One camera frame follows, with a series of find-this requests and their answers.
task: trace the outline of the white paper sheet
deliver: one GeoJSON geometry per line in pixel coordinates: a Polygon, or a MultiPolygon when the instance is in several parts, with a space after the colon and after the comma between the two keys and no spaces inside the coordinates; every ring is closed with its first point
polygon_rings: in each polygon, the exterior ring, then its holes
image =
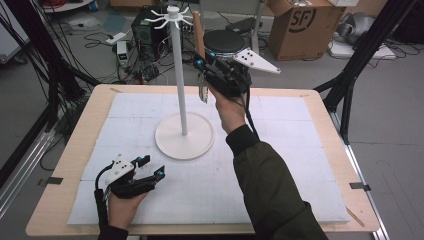
{"type": "MultiPolygon", "coordinates": [[[[249,223],[215,99],[209,96],[208,101],[204,104],[198,96],[186,95],[187,111],[205,116],[213,125],[214,145],[197,159],[179,161],[160,152],[154,139],[161,119],[179,112],[177,95],[117,94],[83,173],[68,224],[97,224],[94,180],[118,154],[129,160],[151,156],[150,163],[136,170],[135,179],[152,175],[165,165],[166,177],[143,200],[133,223],[249,223]]],[[[349,221],[304,100],[252,96],[250,110],[261,140],[270,143],[285,159],[302,198],[311,203],[317,220],[349,221]]],[[[107,174],[102,176],[101,186],[107,174]]]]}

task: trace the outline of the computer tower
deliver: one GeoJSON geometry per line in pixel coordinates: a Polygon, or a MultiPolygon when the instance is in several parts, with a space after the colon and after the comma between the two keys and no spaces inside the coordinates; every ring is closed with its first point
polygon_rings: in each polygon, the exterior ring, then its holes
{"type": "Polygon", "coordinates": [[[157,61],[160,57],[159,44],[167,37],[167,27],[155,29],[163,24],[163,21],[148,22],[146,19],[157,19],[158,16],[151,11],[157,13],[166,13],[165,7],[144,6],[140,9],[137,17],[131,24],[133,36],[137,48],[139,49],[139,57],[141,60],[157,61]]]}

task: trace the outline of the dark green jacket sleeve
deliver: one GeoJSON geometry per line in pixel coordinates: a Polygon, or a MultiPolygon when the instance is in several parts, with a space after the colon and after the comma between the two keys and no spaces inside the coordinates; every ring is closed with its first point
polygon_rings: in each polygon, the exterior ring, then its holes
{"type": "Polygon", "coordinates": [[[247,212],[259,239],[327,239],[281,156],[244,125],[227,137],[247,212]]]}

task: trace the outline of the black round disk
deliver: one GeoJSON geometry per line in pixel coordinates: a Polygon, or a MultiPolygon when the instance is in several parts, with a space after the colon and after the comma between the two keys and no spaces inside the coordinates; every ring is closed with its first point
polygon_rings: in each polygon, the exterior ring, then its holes
{"type": "Polygon", "coordinates": [[[213,30],[203,36],[205,47],[215,53],[237,53],[244,47],[243,38],[229,30],[213,30]]]}

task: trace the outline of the cardboard box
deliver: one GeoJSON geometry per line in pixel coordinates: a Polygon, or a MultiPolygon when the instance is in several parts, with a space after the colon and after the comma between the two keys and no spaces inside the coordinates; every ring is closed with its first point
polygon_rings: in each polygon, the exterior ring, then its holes
{"type": "Polygon", "coordinates": [[[159,0],[110,0],[110,5],[112,7],[158,6],[159,4],[159,0]]]}
{"type": "Polygon", "coordinates": [[[268,1],[275,14],[268,48],[277,61],[322,57],[346,10],[327,0],[307,2],[298,6],[291,0],[268,1]]]}

